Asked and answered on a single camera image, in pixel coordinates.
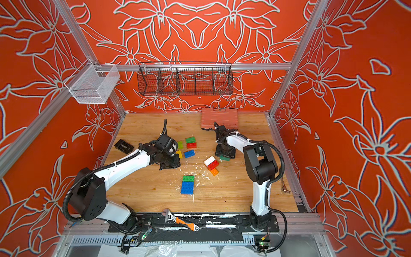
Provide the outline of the white lego brick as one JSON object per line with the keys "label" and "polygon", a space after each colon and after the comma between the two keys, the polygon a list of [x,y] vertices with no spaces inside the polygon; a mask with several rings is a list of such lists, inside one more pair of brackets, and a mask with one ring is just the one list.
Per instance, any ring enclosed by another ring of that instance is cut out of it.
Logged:
{"label": "white lego brick", "polygon": [[211,156],[211,157],[207,158],[207,159],[204,161],[204,165],[205,165],[206,167],[208,167],[208,166],[211,165],[215,160],[216,160],[216,159],[215,159],[213,156]]}

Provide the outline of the yellow lego brick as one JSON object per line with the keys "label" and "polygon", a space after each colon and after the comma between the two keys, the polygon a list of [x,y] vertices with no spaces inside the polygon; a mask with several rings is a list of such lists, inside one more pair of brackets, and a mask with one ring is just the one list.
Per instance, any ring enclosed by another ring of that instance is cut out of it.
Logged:
{"label": "yellow lego brick", "polygon": [[183,153],[181,151],[176,151],[176,154],[179,155],[179,158],[182,159],[183,158]]}

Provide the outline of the small orange lego brick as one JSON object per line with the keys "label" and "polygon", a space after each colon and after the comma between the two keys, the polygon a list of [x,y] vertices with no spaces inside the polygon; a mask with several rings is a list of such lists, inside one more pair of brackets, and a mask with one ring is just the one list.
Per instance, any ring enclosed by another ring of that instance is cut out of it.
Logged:
{"label": "small orange lego brick", "polygon": [[219,173],[216,168],[212,169],[210,172],[211,172],[211,174],[212,174],[213,176],[216,176],[216,175],[218,175],[218,173]]}

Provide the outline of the blue lego brick back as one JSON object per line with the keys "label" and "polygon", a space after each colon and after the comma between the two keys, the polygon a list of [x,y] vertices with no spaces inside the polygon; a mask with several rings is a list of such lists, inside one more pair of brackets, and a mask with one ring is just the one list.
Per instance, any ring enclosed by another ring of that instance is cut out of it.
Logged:
{"label": "blue lego brick back", "polygon": [[189,150],[184,152],[184,158],[189,158],[195,156],[195,150]]}

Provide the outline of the blue lego brick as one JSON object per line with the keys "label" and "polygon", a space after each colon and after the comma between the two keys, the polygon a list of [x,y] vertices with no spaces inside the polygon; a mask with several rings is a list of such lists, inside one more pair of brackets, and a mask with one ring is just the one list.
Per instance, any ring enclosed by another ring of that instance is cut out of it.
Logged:
{"label": "blue lego brick", "polygon": [[194,188],[193,187],[182,187],[181,194],[186,194],[186,195],[192,195],[194,193]]}
{"label": "blue lego brick", "polygon": [[194,182],[183,181],[182,188],[194,188]]}
{"label": "blue lego brick", "polygon": [[195,156],[195,150],[189,150],[184,152],[184,158],[189,158]]}

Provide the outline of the wide red lego brick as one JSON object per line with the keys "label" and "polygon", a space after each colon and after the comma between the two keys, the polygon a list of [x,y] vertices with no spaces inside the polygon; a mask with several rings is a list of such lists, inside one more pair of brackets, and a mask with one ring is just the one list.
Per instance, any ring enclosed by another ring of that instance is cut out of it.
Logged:
{"label": "wide red lego brick", "polygon": [[218,167],[218,166],[219,166],[219,162],[214,160],[213,162],[211,162],[210,164],[207,165],[207,168],[209,170],[213,170],[213,169],[216,169],[216,167]]}

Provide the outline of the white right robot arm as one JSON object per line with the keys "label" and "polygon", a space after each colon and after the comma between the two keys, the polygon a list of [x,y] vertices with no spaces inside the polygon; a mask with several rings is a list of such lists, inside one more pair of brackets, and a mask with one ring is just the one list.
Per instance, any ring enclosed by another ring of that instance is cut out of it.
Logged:
{"label": "white right robot arm", "polygon": [[250,214],[255,219],[269,216],[271,184],[279,181],[285,172],[284,158],[279,149],[265,140],[252,140],[235,129],[214,123],[216,154],[234,159],[235,152],[243,153],[246,172],[253,182],[253,201]]}

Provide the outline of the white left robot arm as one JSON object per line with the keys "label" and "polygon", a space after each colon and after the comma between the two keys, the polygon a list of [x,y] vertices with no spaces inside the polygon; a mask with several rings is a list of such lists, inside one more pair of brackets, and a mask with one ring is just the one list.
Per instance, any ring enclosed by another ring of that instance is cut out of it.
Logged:
{"label": "white left robot arm", "polygon": [[97,218],[117,224],[126,223],[132,216],[132,210],[108,200],[107,191],[122,179],[152,164],[159,165],[160,170],[176,169],[180,167],[180,156],[146,143],[109,165],[80,170],[63,200],[63,215],[71,222]]}

